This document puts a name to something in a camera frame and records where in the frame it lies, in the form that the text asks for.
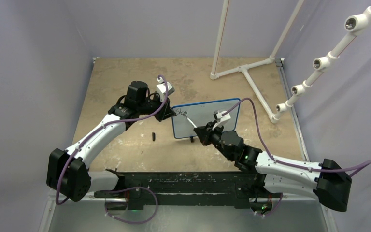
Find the blue framed whiteboard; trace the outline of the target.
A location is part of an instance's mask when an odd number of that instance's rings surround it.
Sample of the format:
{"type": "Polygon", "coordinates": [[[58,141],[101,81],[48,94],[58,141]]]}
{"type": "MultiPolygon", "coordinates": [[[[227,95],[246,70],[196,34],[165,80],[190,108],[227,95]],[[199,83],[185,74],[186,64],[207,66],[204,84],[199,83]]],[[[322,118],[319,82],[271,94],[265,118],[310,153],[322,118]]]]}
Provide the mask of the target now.
{"type": "Polygon", "coordinates": [[[193,126],[187,121],[190,118],[197,126],[205,126],[215,120],[214,113],[227,111],[240,101],[239,98],[229,98],[215,101],[205,101],[183,104],[172,107],[176,116],[171,118],[173,136],[175,139],[195,137],[193,126]]]}

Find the white marker pen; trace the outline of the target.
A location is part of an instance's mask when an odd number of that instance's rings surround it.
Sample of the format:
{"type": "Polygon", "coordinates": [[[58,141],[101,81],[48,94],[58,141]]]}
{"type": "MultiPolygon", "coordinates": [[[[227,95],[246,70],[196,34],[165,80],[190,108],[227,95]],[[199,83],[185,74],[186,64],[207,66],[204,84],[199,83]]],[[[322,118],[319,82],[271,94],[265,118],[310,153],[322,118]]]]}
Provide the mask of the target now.
{"type": "Polygon", "coordinates": [[[186,117],[186,119],[194,128],[198,127],[190,118],[186,117]]]}

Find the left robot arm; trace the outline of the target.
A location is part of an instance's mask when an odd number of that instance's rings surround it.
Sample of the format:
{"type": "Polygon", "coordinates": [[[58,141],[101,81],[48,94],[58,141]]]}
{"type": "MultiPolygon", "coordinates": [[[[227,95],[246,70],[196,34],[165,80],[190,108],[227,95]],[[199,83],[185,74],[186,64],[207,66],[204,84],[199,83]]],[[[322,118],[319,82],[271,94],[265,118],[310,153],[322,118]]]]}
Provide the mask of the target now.
{"type": "Polygon", "coordinates": [[[114,198],[123,195],[125,185],[114,171],[90,172],[90,165],[100,152],[116,137],[126,132],[135,122],[154,117],[161,122],[175,116],[169,96],[173,85],[160,75],[155,92],[148,84],[133,81],[87,135],[66,149],[54,149],[49,155],[46,184],[55,190],[55,201],[77,202],[89,192],[106,191],[114,198]]]}

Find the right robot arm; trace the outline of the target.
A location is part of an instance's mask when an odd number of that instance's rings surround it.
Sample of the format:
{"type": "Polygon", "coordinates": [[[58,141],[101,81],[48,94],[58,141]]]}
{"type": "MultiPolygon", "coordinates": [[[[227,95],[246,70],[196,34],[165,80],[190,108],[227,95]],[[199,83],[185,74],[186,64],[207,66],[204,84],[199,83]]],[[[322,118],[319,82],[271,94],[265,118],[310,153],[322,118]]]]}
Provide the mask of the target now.
{"type": "Polygon", "coordinates": [[[236,131],[224,131],[214,122],[194,126],[203,146],[213,145],[228,161],[246,173],[264,176],[252,183],[252,191],[263,197],[267,193],[289,193],[318,200],[323,206],[345,212],[348,208],[352,178],[330,159],[323,162],[291,160],[268,154],[245,144],[236,131]]]}

